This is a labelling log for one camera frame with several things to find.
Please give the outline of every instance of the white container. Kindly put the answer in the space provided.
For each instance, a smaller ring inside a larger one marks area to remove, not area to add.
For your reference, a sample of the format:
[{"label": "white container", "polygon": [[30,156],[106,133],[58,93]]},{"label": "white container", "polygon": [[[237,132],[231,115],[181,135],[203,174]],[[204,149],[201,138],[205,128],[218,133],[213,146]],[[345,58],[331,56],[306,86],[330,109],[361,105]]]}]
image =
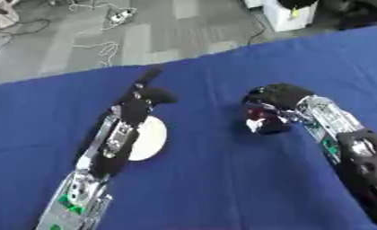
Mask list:
[{"label": "white container", "polygon": [[293,12],[284,8],[277,0],[264,0],[263,11],[274,31],[293,31],[312,23],[317,4],[318,1],[311,6],[297,9],[297,15],[294,17]]},{"label": "white container", "polygon": [[244,3],[246,4],[247,8],[250,9],[262,6],[263,0],[244,0]]}]

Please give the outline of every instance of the robotic hand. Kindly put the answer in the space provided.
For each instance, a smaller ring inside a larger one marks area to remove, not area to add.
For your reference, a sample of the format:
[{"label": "robotic hand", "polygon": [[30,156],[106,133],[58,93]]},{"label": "robotic hand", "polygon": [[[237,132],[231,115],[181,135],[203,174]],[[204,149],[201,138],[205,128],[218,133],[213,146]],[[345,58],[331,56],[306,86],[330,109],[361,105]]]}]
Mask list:
[{"label": "robotic hand", "polygon": [[340,180],[377,223],[377,135],[332,100],[290,84],[251,90],[242,100],[247,125],[259,134],[301,123],[322,147]]},{"label": "robotic hand", "polygon": [[176,99],[147,85],[161,73],[151,69],[101,115],[76,155],[75,169],[48,203],[37,230],[96,229],[112,197],[106,189],[128,161],[138,139],[138,127],[153,108]]}]

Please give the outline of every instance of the black cable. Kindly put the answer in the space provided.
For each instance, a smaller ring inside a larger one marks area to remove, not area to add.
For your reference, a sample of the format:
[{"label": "black cable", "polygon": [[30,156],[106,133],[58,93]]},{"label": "black cable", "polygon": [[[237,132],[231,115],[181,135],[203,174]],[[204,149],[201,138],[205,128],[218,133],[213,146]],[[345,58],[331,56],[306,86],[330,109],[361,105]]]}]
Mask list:
[{"label": "black cable", "polygon": [[251,45],[252,41],[257,38],[259,35],[263,34],[265,32],[265,30],[267,29],[266,25],[264,25],[264,23],[262,21],[260,21],[256,15],[252,14],[251,13],[251,10],[249,8],[246,7],[246,5],[244,4],[243,2],[243,10],[246,11],[249,16],[251,17],[251,19],[255,18],[255,22],[256,24],[258,24],[260,27],[261,27],[261,31],[258,31],[256,32],[255,34],[251,35],[251,37],[249,38],[249,40],[247,41],[247,46]]},{"label": "black cable", "polygon": [[[17,26],[17,25],[24,25],[24,24],[30,24],[30,23],[35,23],[35,22],[44,22],[44,24],[43,24],[42,27],[38,28],[35,31],[24,31],[24,32],[7,32],[7,31],[3,31],[3,30],[7,30],[9,28],[12,28],[14,26]],[[50,25],[50,23],[51,23],[51,20],[49,20],[49,19],[36,19],[36,20],[33,20],[33,21],[29,21],[29,22],[16,22],[15,24],[13,24],[13,25],[11,25],[11,26],[9,26],[7,28],[0,29],[0,34],[4,34],[3,36],[0,36],[0,40],[8,38],[8,40],[4,44],[2,44],[0,46],[0,50],[3,47],[5,47],[8,44],[10,44],[16,37],[43,31],[44,29],[46,29]]]},{"label": "black cable", "polygon": [[247,42],[247,46],[250,46],[252,44],[252,41],[257,38],[259,35],[263,34],[266,30],[266,26],[264,25],[264,23],[262,21],[260,21],[255,15],[254,17],[256,18],[256,21],[257,23],[262,27],[261,31],[257,32],[256,34],[253,34],[251,35],[251,37],[249,38],[248,42]]}]

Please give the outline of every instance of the power strip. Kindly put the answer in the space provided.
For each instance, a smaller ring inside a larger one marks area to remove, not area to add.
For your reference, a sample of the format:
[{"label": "power strip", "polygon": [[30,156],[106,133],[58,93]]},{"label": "power strip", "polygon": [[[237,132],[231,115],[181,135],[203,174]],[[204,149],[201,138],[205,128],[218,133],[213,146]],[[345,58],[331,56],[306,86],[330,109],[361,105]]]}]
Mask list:
[{"label": "power strip", "polygon": [[130,9],[126,9],[120,13],[116,13],[112,17],[110,17],[113,24],[123,24],[125,23],[129,18],[131,18],[134,15],[134,11]]}]

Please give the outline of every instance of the black glove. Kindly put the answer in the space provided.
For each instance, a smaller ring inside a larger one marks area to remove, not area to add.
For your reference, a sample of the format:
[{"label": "black glove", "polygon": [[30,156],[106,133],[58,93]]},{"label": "black glove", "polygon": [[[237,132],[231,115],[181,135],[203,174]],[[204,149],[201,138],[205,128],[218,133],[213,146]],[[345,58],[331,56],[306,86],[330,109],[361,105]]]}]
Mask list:
[{"label": "black glove", "polygon": [[291,84],[269,84],[251,90],[242,100],[243,103],[265,103],[278,110],[294,110],[297,103],[314,93]]}]

